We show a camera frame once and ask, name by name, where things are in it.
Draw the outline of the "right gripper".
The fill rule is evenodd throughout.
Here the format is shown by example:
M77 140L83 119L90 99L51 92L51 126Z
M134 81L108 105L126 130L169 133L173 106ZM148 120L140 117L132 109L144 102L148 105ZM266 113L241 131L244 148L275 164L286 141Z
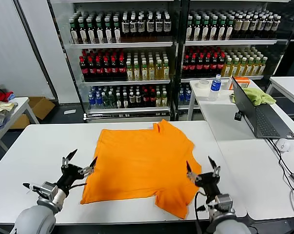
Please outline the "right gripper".
M195 182L195 185L199 188L203 188L208 199L214 199L220 194L218 183L220 181L220 166L217 166L215 161L208 156L209 162L213 168L213 173L204 173L197 176L197 174L192 172L190 164L186 162L187 165L187 177Z

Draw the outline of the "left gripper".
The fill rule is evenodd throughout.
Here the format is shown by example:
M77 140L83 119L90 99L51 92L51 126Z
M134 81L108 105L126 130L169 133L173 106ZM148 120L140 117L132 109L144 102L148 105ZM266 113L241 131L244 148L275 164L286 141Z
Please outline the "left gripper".
M62 158L62 176L56 182L58 189L62 190L66 195L69 195L69 190L76 180L82 180L85 176L89 176L94 172L98 158L95 157L88 167L81 168L79 166L69 164L69 161L73 158L76 152L77 149L70 152L67 157Z

